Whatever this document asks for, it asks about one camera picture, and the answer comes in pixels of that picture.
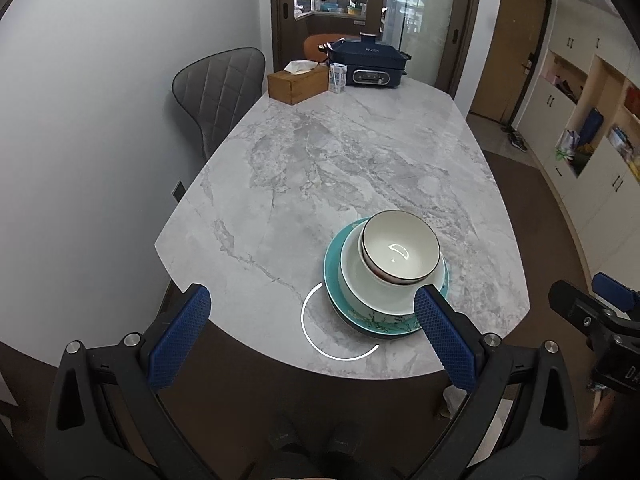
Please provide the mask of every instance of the metal bolt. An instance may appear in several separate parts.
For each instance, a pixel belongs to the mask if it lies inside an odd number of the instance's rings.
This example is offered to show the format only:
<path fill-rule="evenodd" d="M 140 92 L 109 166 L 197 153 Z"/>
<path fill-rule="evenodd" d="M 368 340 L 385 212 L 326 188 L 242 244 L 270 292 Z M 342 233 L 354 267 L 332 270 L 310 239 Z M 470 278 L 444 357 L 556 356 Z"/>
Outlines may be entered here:
<path fill-rule="evenodd" d="M 545 350 L 550 354 L 555 354 L 559 349 L 560 347 L 555 341 L 545 341 Z"/>
<path fill-rule="evenodd" d="M 128 334 L 124 338 L 124 344 L 126 346 L 135 346 L 140 342 L 140 334 L 136 334 L 135 332 Z"/>
<path fill-rule="evenodd" d="M 79 341 L 72 341 L 66 346 L 66 351 L 70 354 L 75 354 L 80 349 Z"/>
<path fill-rule="evenodd" d="M 502 339 L 497 334 L 488 333 L 484 336 L 484 342 L 487 343 L 489 346 L 496 347 L 496 346 L 500 346 Z"/>

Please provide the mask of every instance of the teal plate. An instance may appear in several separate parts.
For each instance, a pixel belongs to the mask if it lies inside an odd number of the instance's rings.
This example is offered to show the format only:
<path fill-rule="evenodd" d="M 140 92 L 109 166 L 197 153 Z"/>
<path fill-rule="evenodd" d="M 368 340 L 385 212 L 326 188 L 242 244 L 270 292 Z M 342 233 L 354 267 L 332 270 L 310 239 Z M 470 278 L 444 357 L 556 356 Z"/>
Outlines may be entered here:
<path fill-rule="evenodd" d="M 338 270 L 340 268 L 340 252 L 349 233 L 370 217 L 361 218 L 343 228 L 334 239 L 324 255 L 324 286 L 332 305 L 340 317 L 358 332 L 382 339 L 393 339 L 409 335 L 420 330 L 420 324 L 415 316 L 389 316 L 371 310 L 368 316 L 363 316 L 353 309 L 340 290 Z M 444 284 L 440 293 L 444 298 L 449 291 L 449 266 L 445 261 Z"/>

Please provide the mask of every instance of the brown floor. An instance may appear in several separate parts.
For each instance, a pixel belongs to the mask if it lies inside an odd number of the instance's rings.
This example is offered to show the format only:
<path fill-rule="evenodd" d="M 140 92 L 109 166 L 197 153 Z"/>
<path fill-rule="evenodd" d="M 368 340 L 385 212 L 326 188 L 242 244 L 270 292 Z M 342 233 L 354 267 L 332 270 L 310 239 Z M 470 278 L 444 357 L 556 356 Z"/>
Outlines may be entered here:
<path fill-rule="evenodd" d="M 510 214 L 529 288 L 530 313 L 508 342 L 538 346 L 552 338 L 559 343 L 584 421 L 591 405 L 584 385 L 592 355 L 584 337 L 546 301 L 549 286 L 561 278 L 586 288 L 572 238 L 538 170 L 500 155 L 485 155 Z M 55 369 L 1 344 L 0 369 L 29 415 L 27 421 L 14 423 L 16 440 L 42 466 Z M 357 420 L 368 435 L 360 458 L 408 473 L 446 426 L 432 415 L 446 384 L 443 372 L 395 381 L 320 376 L 274 362 L 209 324 L 162 400 L 222 478 L 238 478 L 249 462 L 266 452 L 266 433 L 278 410 L 289 414 L 312 452 L 318 452 L 337 421 Z"/>

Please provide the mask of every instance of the blue gripper pad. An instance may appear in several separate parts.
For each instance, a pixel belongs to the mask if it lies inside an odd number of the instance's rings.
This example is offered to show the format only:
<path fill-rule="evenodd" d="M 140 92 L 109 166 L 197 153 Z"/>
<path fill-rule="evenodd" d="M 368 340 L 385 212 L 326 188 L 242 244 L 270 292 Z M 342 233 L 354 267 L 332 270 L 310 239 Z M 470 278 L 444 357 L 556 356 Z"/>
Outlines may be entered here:
<path fill-rule="evenodd" d="M 622 283 L 618 283 L 603 272 L 597 273 L 591 280 L 593 291 L 609 301 L 610 304 L 620 309 L 622 312 L 629 312 L 638 302 L 638 294 Z"/>
<path fill-rule="evenodd" d="M 174 317 L 158 344 L 149 354 L 146 380 L 153 391 L 173 384 L 202 327 L 209 319 L 211 297 L 200 286 L 198 291 Z"/>
<path fill-rule="evenodd" d="M 471 393 L 476 387 L 474 354 L 425 287 L 415 293 L 414 310 L 451 382 Z"/>

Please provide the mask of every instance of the table top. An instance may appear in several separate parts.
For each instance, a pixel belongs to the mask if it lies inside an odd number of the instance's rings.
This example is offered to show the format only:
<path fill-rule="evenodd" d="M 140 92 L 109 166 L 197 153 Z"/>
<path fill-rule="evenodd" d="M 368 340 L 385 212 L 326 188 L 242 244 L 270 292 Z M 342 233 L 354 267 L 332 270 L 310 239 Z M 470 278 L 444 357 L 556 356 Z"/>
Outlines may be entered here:
<path fill-rule="evenodd" d="M 213 323 L 264 355 L 332 376 L 419 376 L 442 370 L 423 332 L 360 334 L 318 287 L 333 236 L 396 208 L 437 233 L 455 310 L 501 336 L 522 320 L 522 261 L 491 170 L 450 96 L 407 77 L 397 89 L 347 87 L 295 106 L 264 95 L 196 177 L 156 250 L 181 290 L 209 289 Z"/>

